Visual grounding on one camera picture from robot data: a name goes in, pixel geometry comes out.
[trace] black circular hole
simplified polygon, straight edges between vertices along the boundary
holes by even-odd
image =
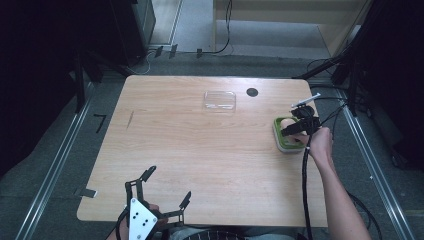
[[[246,91],[247,95],[251,96],[251,97],[256,97],[258,96],[258,90],[256,88],[249,88]]]

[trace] black cable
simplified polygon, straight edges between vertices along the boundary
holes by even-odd
[[[365,211],[368,218],[374,223],[375,228],[377,229],[378,239],[382,240],[383,235],[381,234],[380,226],[378,225],[378,222],[375,219],[374,215],[372,215],[372,213],[368,210],[368,208],[365,206],[365,204],[361,200],[359,200],[359,198],[357,198],[356,196],[354,196],[353,194],[351,194],[347,190],[346,190],[346,192],[349,195],[349,197]]]
[[[305,213],[305,222],[306,222],[306,230],[308,232],[308,239],[313,240],[312,237],[312,228],[311,228],[311,220],[309,218],[309,207],[308,207],[308,194],[306,189],[307,183],[307,163],[308,156],[310,151],[310,145],[312,141],[312,133],[309,135],[308,143],[306,144],[305,152],[303,153],[303,161],[302,161],[302,195],[303,195],[303,210]]]
[[[226,27],[227,27],[227,43],[219,51],[215,51],[215,52],[202,52],[202,53],[218,54],[218,53],[223,52],[228,47],[228,44],[230,43],[230,21],[231,21],[232,10],[233,10],[233,1],[232,0],[229,0],[228,1],[228,5],[227,5],[227,10],[225,12],[225,24],[226,24]]]
[[[119,227],[121,226],[121,222],[122,220],[124,220],[124,218],[129,214],[129,209],[128,207],[126,207],[121,214],[118,217],[118,221],[116,221],[116,225],[115,225],[115,235],[116,235],[116,240],[121,240],[121,233],[119,231]]]

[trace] gray carpet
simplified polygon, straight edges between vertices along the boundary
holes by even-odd
[[[169,59],[168,53],[160,57],[149,57],[147,62],[132,67],[137,72],[149,75],[195,75],[195,76],[246,76],[284,78],[302,74],[306,71],[308,59],[283,59],[247,56],[211,56],[204,55],[200,59],[195,54],[177,53]],[[52,196],[38,222],[32,239],[104,239],[112,229],[112,222],[82,222],[76,217],[80,198],[73,195],[75,189],[84,186],[89,179],[101,142],[118,100],[125,79],[120,75],[105,71],[102,83],[96,84],[95,94],[88,109],[82,127],[67,158],[66,164],[57,181]],[[320,74],[321,78],[328,73]],[[313,88],[325,97],[334,97],[333,89]],[[316,101],[318,113],[324,119],[337,109],[336,100]],[[74,116],[75,99],[62,111],[61,115],[46,132],[34,152],[19,165],[9,171],[0,182],[0,239],[14,239],[24,221],[30,203],[40,188],[42,181],[54,159],[64,134]],[[105,124],[96,133],[101,119],[94,114],[107,115]],[[402,206],[408,210],[423,209],[422,172],[403,171],[394,168],[390,163],[388,149],[376,131],[373,122],[360,113],[368,138],[372,140],[373,149],[379,155],[381,165],[387,174],[392,187]],[[328,126],[333,128],[332,121]],[[355,139],[341,114],[336,122],[334,161],[346,189],[360,198],[377,219],[383,239],[398,239],[387,211],[381,201],[370,173],[356,145]],[[365,221],[367,217],[362,210]],[[420,216],[408,217],[417,239],[424,239],[424,231],[419,224]],[[374,239],[377,232],[370,228]],[[315,239],[328,239],[326,229],[314,229]]]

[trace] small black mark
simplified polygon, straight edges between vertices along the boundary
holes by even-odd
[[[94,114],[93,116],[95,116],[95,117],[101,117],[102,118],[102,121],[100,122],[100,125],[99,125],[99,127],[97,128],[97,131],[96,131],[96,133],[99,133],[100,132],[100,129],[102,129],[103,123],[105,122],[107,115]]]
[[[247,95],[251,96],[251,97],[256,97],[258,96],[258,90],[256,88],[249,88],[246,91]]]

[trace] wooden table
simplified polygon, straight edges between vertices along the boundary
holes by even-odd
[[[248,96],[248,88],[259,94]],[[235,93],[235,111],[205,109],[207,91]],[[156,165],[143,185],[145,199],[167,212],[192,191],[186,224],[304,226],[303,153],[280,152],[272,124],[310,96],[303,80],[130,76],[87,185],[98,194],[82,199],[78,218],[116,221],[124,183]],[[327,226],[312,159],[308,197],[312,226]]]

